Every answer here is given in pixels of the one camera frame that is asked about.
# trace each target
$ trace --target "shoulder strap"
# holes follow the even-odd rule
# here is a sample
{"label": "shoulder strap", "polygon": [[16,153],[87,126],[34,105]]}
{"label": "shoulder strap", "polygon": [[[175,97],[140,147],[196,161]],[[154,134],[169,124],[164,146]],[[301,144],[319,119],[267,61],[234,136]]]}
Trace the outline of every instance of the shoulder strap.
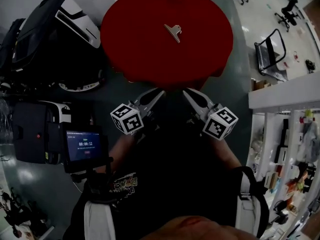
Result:
{"label": "shoulder strap", "polygon": [[242,174],[240,193],[237,197],[235,227],[260,238],[268,225],[269,208],[263,191],[257,184],[251,168],[238,167],[236,175]]}
{"label": "shoulder strap", "polygon": [[109,205],[88,201],[85,204],[83,215],[85,240],[116,240]]}

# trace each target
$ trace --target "small screen display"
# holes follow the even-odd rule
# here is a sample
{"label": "small screen display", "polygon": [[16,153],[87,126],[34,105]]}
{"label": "small screen display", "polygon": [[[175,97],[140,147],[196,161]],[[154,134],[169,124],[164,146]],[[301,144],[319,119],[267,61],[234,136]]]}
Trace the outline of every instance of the small screen display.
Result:
{"label": "small screen display", "polygon": [[66,131],[71,162],[102,157],[100,135],[96,132]]}

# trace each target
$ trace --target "red round table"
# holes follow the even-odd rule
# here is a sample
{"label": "red round table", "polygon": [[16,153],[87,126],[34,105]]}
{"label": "red round table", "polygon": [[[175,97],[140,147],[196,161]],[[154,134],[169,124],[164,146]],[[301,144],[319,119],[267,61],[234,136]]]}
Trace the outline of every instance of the red round table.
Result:
{"label": "red round table", "polygon": [[[180,26],[180,43],[165,24]],[[118,0],[100,32],[116,71],[165,89],[199,88],[219,77],[233,48],[230,23],[211,0]]]}

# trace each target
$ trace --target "white floor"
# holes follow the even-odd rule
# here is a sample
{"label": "white floor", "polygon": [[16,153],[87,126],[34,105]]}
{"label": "white floor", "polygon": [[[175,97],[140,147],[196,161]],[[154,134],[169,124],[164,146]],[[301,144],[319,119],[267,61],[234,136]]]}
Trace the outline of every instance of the white floor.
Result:
{"label": "white floor", "polygon": [[[258,72],[256,62],[252,62],[256,60],[254,43],[262,42],[275,29],[279,29],[281,32],[286,47],[287,56],[284,61],[289,65],[289,68],[286,70],[288,80],[308,74],[305,60],[314,62],[316,71],[319,70],[320,54],[303,17],[300,16],[302,19],[296,19],[297,26],[290,24],[289,32],[287,32],[283,23],[278,24],[279,18],[275,16],[275,13],[282,15],[281,8],[288,5],[288,0],[249,0],[249,2],[245,2],[244,5],[240,4],[240,0],[233,1],[237,8],[246,44],[248,46],[252,78],[256,80],[266,79],[272,84],[278,82],[274,78],[261,76]],[[272,37],[271,40],[274,51],[283,55],[284,50],[279,36]],[[295,52],[298,56],[298,60],[294,59]]]}

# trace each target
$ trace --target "white shelf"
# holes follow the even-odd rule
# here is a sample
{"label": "white shelf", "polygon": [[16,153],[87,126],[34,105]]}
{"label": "white shelf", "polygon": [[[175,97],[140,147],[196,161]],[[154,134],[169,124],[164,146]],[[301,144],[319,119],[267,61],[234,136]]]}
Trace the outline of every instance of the white shelf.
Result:
{"label": "white shelf", "polygon": [[[252,115],[252,124],[251,124],[251,138],[250,138],[250,147],[252,145],[253,140],[258,135],[258,133],[264,128],[265,126],[265,114],[253,114]],[[255,157],[252,155],[248,155],[246,166],[252,168],[253,164],[258,164],[260,160],[256,160]]]}
{"label": "white shelf", "polygon": [[292,226],[294,223],[297,215],[288,211],[284,210],[283,211],[285,214],[288,214],[288,220],[285,224],[280,225],[278,223],[273,223],[272,227],[268,228],[260,238],[261,240],[266,240],[272,237],[272,240],[280,240],[284,237],[286,232],[289,232],[289,228]]}
{"label": "white shelf", "polygon": [[310,203],[317,197],[319,191],[320,191],[320,159],[318,159],[318,161],[317,161],[316,171],[315,171],[315,174],[314,174],[314,178],[313,178],[312,184],[310,186],[310,190],[309,190],[309,192],[305,193],[304,201],[300,205],[299,212],[298,212],[295,220],[293,221],[293,223],[291,224],[290,228],[282,236],[281,239],[283,239],[283,240],[286,239],[288,234],[292,230],[295,229],[295,227],[298,225],[298,223],[302,219],[304,213],[307,211],[308,206],[310,205]]}
{"label": "white shelf", "polygon": [[275,168],[275,157],[277,147],[280,145],[281,134],[284,127],[284,119],[289,119],[289,115],[266,113],[264,117],[263,146],[257,169],[256,180],[262,181],[267,172]]}
{"label": "white shelf", "polygon": [[269,222],[273,221],[277,215],[274,211],[274,207],[277,202],[284,200],[283,196],[286,194],[285,186],[290,181],[289,172],[291,165],[296,161],[296,157],[298,154],[299,144],[297,140],[299,138],[298,133],[301,132],[302,124],[300,123],[299,119],[302,116],[302,113],[299,110],[294,110],[291,113],[291,117],[289,119],[289,141],[288,141],[288,150],[287,156],[284,163],[284,172],[283,176],[280,179],[280,183],[278,185],[278,189],[275,193],[272,205],[270,207],[270,215],[269,215]]}
{"label": "white shelf", "polygon": [[270,192],[270,189],[265,193],[264,195],[264,198],[265,198],[265,201],[266,201],[266,204],[268,205],[269,209],[275,199],[275,196],[276,196],[276,191],[274,192]]}
{"label": "white shelf", "polygon": [[320,71],[249,92],[254,113],[313,109],[320,106]]}

